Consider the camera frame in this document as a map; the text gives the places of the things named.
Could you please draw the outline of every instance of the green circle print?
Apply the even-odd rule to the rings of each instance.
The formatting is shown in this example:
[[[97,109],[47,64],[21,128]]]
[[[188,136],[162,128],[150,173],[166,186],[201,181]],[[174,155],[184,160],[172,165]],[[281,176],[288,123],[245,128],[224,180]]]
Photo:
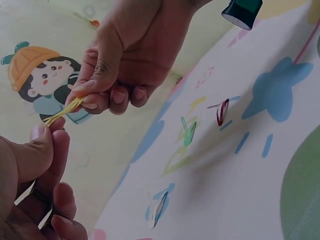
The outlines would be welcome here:
[[[320,240],[320,125],[299,146],[286,169],[280,215],[285,240]]]

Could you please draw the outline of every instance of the cartoon girl illustration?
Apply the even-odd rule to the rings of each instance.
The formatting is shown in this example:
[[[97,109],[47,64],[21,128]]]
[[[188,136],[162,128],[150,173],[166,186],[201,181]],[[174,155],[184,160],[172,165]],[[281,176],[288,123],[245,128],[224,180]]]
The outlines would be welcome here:
[[[56,51],[29,45],[27,41],[18,43],[14,54],[2,58],[1,64],[9,65],[13,91],[31,104],[33,112],[44,120],[64,109],[81,65]],[[81,124],[92,115],[81,109],[67,116],[75,124]]]

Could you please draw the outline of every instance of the yellow paper strip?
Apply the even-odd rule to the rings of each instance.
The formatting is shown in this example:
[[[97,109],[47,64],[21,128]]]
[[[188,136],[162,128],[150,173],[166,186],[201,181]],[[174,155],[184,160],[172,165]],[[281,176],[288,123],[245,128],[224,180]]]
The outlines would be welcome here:
[[[44,124],[50,127],[57,119],[61,118],[63,115],[72,112],[75,110],[77,107],[81,105],[81,103],[84,101],[84,97],[77,97],[75,98],[70,104],[63,109],[62,111],[58,112],[54,116],[50,116],[46,119],[43,120]]]

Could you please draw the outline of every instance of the fingernail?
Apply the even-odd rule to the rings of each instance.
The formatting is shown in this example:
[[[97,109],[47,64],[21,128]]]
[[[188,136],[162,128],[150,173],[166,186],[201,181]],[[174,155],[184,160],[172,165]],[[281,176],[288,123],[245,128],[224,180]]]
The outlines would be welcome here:
[[[95,103],[82,103],[82,106],[91,110],[95,110],[98,107],[98,105]]]
[[[43,123],[39,124],[38,126],[35,126],[30,133],[31,140],[40,138],[45,133],[45,130],[46,127]]]
[[[136,99],[141,100],[145,97],[146,91],[141,88],[136,88],[134,91],[134,96]]]
[[[95,84],[96,84],[95,80],[89,80],[89,81],[85,82],[84,84],[77,86],[75,89],[73,89],[73,91],[76,91],[76,92],[84,91],[84,90],[92,88]]]
[[[112,98],[113,98],[113,101],[116,103],[116,104],[122,104],[125,100],[125,97],[126,95],[122,92],[119,92],[119,91],[112,91]]]
[[[71,187],[68,183],[66,183],[66,182],[61,182],[60,184],[67,186],[67,187],[71,190],[72,195],[74,194],[74,190],[72,189],[72,187]]]
[[[66,219],[66,218],[63,217],[63,216],[60,216],[60,215],[55,215],[55,216],[57,216],[58,218],[60,218],[65,224],[68,224],[68,225],[70,225],[70,226],[72,226],[72,225],[74,224],[72,221]]]

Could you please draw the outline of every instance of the cartoon face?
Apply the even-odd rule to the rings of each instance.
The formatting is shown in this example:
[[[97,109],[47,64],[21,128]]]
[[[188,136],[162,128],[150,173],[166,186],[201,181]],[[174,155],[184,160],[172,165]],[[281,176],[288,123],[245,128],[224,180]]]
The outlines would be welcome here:
[[[51,95],[58,89],[74,72],[71,62],[64,61],[44,61],[39,67],[36,67],[31,75],[31,89],[28,91],[29,97],[38,94],[42,96]]]

